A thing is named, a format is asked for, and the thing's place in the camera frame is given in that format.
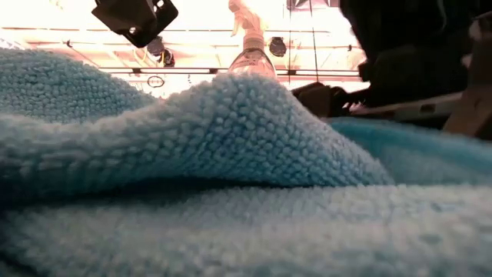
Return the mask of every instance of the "spray nozzle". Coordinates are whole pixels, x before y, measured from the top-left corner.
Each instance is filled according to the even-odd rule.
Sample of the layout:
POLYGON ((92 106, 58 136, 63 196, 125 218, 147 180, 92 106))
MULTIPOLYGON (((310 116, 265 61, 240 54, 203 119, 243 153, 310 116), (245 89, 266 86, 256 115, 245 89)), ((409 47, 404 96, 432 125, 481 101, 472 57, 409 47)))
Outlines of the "spray nozzle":
POLYGON ((229 10, 234 13, 234 28, 231 36, 235 36, 240 27, 246 32, 261 34, 266 29, 260 16, 247 7, 243 0, 229 0, 229 10))

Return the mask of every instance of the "spray bottle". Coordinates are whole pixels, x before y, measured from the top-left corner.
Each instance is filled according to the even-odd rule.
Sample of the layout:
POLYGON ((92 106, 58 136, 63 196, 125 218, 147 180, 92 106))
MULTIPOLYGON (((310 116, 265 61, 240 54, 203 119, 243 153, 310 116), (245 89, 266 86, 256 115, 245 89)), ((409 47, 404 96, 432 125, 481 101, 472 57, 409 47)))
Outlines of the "spray bottle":
POLYGON ((253 72, 277 78, 274 65, 264 53, 265 23, 243 3, 243 0, 229 0, 229 9, 234 13, 232 36, 238 33, 240 27, 244 29, 243 52, 232 62, 229 72, 253 72))

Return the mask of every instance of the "ceiling light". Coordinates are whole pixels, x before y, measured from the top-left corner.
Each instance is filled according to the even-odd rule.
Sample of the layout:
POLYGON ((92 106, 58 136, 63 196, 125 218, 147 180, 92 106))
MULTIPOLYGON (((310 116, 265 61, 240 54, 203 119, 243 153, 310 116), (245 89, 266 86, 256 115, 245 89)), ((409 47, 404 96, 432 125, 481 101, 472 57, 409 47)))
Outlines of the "ceiling light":
POLYGON ((287 47, 285 46, 284 39, 281 37, 273 37, 270 42, 270 53, 275 57, 283 57, 287 52, 287 47))
POLYGON ((118 74, 118 73, 133 73, 133 70, 131 68, 99 68, 100 71, 102 72, 107 72, 111 74, 118 74))
POLYGON ((147 51, 156 62, 163 62, 164 67, 174 67, 176 64, 175 56, 171 50, 164 47, 162 37, 158 35, 148 45, 147 51))
POLYGON ((208 69, 193 69, 193 68, 145 68, 141 73, 151 74, 210 74, 208 69))
POLYGON ((346 71, 335 71, 335 70, 319 70, 319 71, 315 71, 315 70, 298 70, 296 75, 318 75, 318 76, 359 76, 359 72, 357 71, 349 71, 349 70, 346 70, 346 71))

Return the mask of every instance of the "microfiber towel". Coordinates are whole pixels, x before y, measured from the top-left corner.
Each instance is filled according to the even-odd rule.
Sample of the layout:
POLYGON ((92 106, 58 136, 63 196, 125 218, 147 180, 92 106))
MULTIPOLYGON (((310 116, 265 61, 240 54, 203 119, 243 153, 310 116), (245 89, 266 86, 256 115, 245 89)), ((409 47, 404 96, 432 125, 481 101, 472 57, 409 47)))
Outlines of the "microfiber towel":
POLYGON ((257 75, 158 101, 0 50, 13 276, 490 276, 491 166, 470 138, 322 122, 257 75))

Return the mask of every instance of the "black bracket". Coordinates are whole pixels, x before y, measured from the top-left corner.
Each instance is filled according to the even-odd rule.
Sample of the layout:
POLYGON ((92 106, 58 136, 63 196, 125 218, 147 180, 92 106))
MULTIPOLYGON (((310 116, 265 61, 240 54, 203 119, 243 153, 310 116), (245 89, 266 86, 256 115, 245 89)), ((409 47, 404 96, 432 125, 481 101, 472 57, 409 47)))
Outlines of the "black bracket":
POLYGON ((108 28, 145 47, 178 17, 170 0, 96 0, 92 14, 108 28))

